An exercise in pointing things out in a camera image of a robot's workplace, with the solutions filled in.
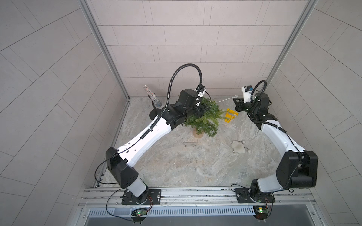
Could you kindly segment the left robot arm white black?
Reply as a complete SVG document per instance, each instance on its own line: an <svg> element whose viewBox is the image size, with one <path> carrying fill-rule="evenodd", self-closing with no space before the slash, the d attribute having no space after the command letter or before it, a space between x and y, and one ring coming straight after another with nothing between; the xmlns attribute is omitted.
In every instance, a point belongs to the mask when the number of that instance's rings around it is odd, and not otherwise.
<svg viewBox="0 0 362 226"><path fill-rule="evenodd" d="M176 103L150 112L150 116L154 117L153 121L136 137L117 149L110 147L106 151L107 169L121 188L131 192L137 203L143 203L148 198L149 188L134 165L164 135L184 124L188 118L200 118L208 111L201 103L204 94L204 86L200 92L193 89L182 90Z"/></svg>

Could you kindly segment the small green christmas tree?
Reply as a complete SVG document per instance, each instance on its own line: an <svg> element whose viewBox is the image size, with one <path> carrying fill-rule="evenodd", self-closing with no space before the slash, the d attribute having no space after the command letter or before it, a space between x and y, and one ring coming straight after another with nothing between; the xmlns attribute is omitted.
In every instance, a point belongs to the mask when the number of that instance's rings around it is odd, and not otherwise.
<svg viewBox="0 0 362 226"><path fill-rule="evenodd" d="M226 111L210 99L204 98L200 106L206 107L206 111L200 118L192 115L186 119L184 126L191 127L196 130L196 134L207 134L209 137L215 137L219 130L219 121L225 119Z"/></svg>

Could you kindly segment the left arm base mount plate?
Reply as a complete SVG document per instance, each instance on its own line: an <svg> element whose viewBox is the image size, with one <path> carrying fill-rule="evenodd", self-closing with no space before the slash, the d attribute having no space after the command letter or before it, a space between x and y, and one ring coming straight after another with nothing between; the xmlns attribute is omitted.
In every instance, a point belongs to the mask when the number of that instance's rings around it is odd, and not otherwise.
<svg viewBox="0 0 362 226"><path fill-rule="evenodd" d="M150 205L160 204L161 189L146 189L146 191L136 197L128 189L125 190L122 196L122 205Z"/></svg>

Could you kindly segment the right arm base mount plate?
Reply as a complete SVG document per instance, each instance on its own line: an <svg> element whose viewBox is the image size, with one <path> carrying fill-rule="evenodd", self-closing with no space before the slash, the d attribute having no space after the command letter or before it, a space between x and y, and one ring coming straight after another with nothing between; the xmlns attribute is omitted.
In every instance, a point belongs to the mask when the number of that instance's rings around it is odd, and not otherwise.
<svg viewBox="0 0 362 226"><path fill-rule="evenodd" d="M275 203L275 198L272 193L261 193L259 191L252 191L250 188L237 187L234 189L238 203L251 203L251 204L266 204Z"/></svg>

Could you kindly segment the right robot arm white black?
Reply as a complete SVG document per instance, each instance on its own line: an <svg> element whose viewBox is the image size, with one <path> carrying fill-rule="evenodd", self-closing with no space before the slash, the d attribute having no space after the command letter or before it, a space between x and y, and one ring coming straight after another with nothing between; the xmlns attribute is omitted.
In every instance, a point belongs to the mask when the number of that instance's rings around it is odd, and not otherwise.
<svg viewBox="0 0 362 226"><path fill-rule="evenodd" d="M269 97L257 93L253 101L233 99L237 112L246 112L258 129L267 135L282 156L276 172L268 177L255 179L249 189L254 202L271 202L272 193L294 188L315 187L317 182L318 157L306 151L282 128L277 118L268 112Z"/></svg>

